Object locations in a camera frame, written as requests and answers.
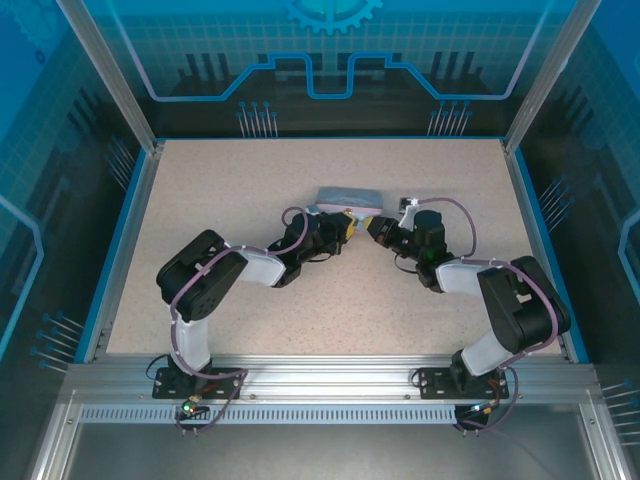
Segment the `beige work surface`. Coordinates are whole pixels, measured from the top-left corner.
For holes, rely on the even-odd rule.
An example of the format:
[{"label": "beige work surface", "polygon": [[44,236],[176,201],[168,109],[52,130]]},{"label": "beige work surface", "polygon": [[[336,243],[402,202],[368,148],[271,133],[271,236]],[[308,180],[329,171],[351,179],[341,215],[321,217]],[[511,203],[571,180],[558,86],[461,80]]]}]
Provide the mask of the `beige work surface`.
[{"label": "beige work surface", "polygon": [[[107,351],[168,351],[169,314],[155,277],[202,230],[265,247],[284,233],[281,212],[313,203],[321,186],[378,189],[396,216],[401,196],[450,196],[476,222],[476,258],[531,253],[498,140],[167,141]],[[468,252],[464,215],[449,204],[431,208],[443,214],[450,251]],[[432,293],[393,257],[358,233],[342,255],[305,264],[286,288],[236,283],[209,317],[211,351],[452,353],[489,330],[480,298]]]}]

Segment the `gear logo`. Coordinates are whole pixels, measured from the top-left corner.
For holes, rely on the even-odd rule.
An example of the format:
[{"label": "gear logo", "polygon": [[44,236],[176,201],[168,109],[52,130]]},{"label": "gear logo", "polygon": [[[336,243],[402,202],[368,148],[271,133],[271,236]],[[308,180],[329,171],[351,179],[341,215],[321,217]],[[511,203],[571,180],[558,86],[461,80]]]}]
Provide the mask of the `gear logo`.
[{"label": "gear logo", "polygon": [[300,27],[311,27],[313,33],[336,30],[347,33],[349,27],[359,28],[360,21],[373,18],[373,9],[382,7],[382,0],[284,0],[290,20]]},{"label": "gear logo", "polygon": [[54,0],[0,0],[0,13],[11,12],[20,31],[38,49],[52,41],[58,30]]}]

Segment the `speckled tabletop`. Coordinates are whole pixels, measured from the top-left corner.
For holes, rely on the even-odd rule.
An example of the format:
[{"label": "speckled tabletop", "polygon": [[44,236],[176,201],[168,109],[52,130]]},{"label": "speckled tabletop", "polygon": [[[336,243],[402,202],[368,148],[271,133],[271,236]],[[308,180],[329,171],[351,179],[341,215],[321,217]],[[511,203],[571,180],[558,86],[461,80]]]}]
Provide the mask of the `speckled tabletop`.
[{"label": "speckled tabletop", "polygon": [[[498,140],[167,141],[108,353],[169,350],[155,277],[202,230],[267,246],[284,232],[281,212],[313,203],[320,186],[381,190],[387,215],[397,215],[401,196],[450,196],[476,222],[476,258],[531,253]],[[450,251],[468,251],[463,214],[448,204],[430,208],[443,214]],[[339,257],[305,264],[287,288],[236,283],[209,321],[212,353],[236,354],[452,353],[490,328],[480,298],[430,292],[366,233]]]}]

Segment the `enclosure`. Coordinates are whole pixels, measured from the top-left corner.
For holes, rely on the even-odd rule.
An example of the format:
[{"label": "enclosure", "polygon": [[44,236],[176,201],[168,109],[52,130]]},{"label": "enclosure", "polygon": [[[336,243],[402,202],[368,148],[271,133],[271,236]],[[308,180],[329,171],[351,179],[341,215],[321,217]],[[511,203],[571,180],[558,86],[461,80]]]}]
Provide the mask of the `enclosure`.
[{"label": "enclosure", "polygon": [[[0,0],[2,478],[636,478],[639,20],[630,0]],[[234,285],[207,342],[248,376],[182,438],[149,375],[159,269],[206,229],[266,248],[323,186],[390,217],[451,197],[474,258],[537,259],[571,328],[514,364],[500,429],[463,435],[479,399],[411,378],[490,329],[482,302],[356,232],[287,288]],[[429,208],[463,255],[462,213]],[[195,425],[224,402],[204,404]]]}]

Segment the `blue glass wall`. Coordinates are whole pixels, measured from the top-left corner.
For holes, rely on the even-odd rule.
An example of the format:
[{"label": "blue glass wall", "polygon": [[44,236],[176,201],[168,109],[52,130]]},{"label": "blue glass wall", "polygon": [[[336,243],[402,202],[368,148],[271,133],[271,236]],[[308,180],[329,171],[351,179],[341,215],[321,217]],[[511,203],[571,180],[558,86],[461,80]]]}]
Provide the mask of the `blue glass wall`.
[{"label": "blue glass wall", "polygon": [[604,0],[522,143],[605,384],[640,381],[640,4]]},{"label": "blue glass wall", "polygon": [[495,136],[506,133],[573,3],[91,0],[88,7],[158,136],[272,136],[276,128],[279,135]]},{"label": "blue glass wall", "polygon": [[55,2],[0,0],[0,41],[0,476],[19,479],[82,330],[139,147]]}]

